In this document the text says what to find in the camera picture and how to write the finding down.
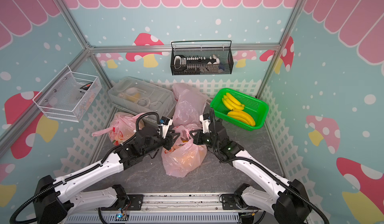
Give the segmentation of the pink plastic bag front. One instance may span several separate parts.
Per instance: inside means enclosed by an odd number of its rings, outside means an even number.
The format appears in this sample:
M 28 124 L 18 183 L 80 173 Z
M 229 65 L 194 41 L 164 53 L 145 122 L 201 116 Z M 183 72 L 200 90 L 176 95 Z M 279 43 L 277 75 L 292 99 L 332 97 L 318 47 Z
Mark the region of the pink plastic bag front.
M 136 121 L 142 115 L 132 115 L 124 112 L 117 112 L 110 125 L 106 129 L 102 129 L 92 133 L 92 137 L 107 134 L 113 145 L 122 145 L 128 140 L 135 138 L 137 133 Z

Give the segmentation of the pink plastic bag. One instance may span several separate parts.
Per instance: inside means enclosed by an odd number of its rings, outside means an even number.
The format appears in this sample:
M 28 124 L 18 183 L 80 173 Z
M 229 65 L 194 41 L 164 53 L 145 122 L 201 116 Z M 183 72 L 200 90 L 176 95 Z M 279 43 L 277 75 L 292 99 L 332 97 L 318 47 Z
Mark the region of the pink plastic bag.
M 170 150 L 163 148 L 162 162 L 168 176 L 184 178 L 188 173 L 198 168 L 207 155 L 205 145 L 196 145 L 190 131 L 202 127 L 197 124 L 187 124 L 175 127 L 175 132 L 180 134 Z
M 210 98 L 197 88 L 185 83 L 174 84 L 172 90 L 177 100 L 173 115 L 174 126 L 201 125 L 200 116 L 207 103 L 210 102 Z
M 122 145 L 128 140 L 135 138 L 137 133 L 136 121 L 142 115 L 132 115 L 124 112 L 117 112 L 110 125 L 106 129 L 102 129 L 92 133 L 92 137 L 107 134 L 113 145 Z

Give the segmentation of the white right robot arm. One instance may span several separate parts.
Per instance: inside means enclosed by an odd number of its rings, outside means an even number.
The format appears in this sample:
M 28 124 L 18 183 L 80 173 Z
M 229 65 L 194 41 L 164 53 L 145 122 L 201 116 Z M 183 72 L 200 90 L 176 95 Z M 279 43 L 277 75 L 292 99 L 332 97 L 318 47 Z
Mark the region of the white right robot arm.
M 191 131 L 196 145 L 206 145 L 221 163 L 227 163 L 256 182 L 262 191 L 243 184 L 235 192 L 239 208 L 256 207 L 270 213 L 280 224 L 303 224 L 315 212 L 325 224 L 326 215 L 310 202 L 299 180 L 289 181 L 255 160 L 237 142 L 230 140 L 223 124 L 216 120 L 215 111 L 207 106 L 200 116 L 202 129 Z

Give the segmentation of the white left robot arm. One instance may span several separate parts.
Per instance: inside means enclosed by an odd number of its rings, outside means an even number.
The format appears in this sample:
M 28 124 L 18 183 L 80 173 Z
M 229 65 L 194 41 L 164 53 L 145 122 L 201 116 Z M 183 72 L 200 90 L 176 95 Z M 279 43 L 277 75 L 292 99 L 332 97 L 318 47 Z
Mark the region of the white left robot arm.
M 103 159 L 56 179 L 51 176 L 40 179 L 34 196 L 15 210 L 10 223 L 20 223 L 18 215 L 33 204 L 36 217 L 25 220 L 25 224 L 58 224 L 82 204 L 79 194 L 84 189 L 131 168 L 152 152 L 158 153 L 161 148 L 170 150 L 180 136 L 173 127 L 172 119 L 160 117 L 156 112 L 140 114 L 135 122 L 135 134 L 110 149 Z

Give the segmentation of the yellow banana bunch in basket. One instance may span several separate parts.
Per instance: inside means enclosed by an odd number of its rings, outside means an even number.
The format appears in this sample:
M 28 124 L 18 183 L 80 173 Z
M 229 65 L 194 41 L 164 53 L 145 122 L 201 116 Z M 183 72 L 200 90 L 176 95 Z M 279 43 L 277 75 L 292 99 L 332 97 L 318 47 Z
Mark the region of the yellow banana bunch in basket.
M 245 106 L 241 104 L 236 98 L 234 98 L 230 93 L 224 94 L 222 97 L 222 103 L 229 110 L 227 116 L 249 126 L 255 127 L 256 122 L 250 114 L 244 111 Z

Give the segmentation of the pink plastic bag back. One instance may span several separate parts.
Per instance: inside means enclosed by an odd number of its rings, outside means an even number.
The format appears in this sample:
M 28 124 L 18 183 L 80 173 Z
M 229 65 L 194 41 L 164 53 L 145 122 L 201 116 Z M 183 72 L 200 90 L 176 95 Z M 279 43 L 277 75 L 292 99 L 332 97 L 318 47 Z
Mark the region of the pink plastic bag back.
M 210 102 L 210 98 L 197 88 L 185 83 L 174 84 L 172 90 L 177 100 L 173 115 L 174 126 L 201 125 L 200 116 L 207 103 Z

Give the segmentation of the green plastic basket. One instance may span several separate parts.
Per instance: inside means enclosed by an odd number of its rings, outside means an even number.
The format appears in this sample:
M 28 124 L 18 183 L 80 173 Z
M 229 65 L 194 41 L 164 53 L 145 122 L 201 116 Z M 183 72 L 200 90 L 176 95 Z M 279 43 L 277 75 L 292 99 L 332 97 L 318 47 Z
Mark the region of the green plastic basket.
M 269 111 L 265 102 L 229 88 L 221 89 L 210 107 L 216 117 L 247 131 L 260 129 Z

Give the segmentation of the clear lidded storage box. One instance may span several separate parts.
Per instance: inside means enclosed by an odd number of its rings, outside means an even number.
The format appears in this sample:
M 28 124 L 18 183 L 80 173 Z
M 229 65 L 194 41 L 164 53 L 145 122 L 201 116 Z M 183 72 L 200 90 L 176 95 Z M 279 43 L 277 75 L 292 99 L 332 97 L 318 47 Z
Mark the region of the clear lidded storage box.
M 133 77 L 120 80 L 108 95 L 115 107 L 133 115 L 153 111 L 171 118 L 177 103 L 172 91 Z

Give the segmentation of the metal base rail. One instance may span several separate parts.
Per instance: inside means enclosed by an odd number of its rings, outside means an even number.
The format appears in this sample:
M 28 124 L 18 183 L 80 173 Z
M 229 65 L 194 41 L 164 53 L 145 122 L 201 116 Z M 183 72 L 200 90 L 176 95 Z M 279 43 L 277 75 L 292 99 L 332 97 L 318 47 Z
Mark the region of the metal base rail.
M 65 224 L 243 224 L 246 218 L 271 214 L 275 198 L 251 191 L 246 208 L 236 205 L 233 194 L 149 193 L 132 202 L 128 211 L 87 211 L 66 218 Z

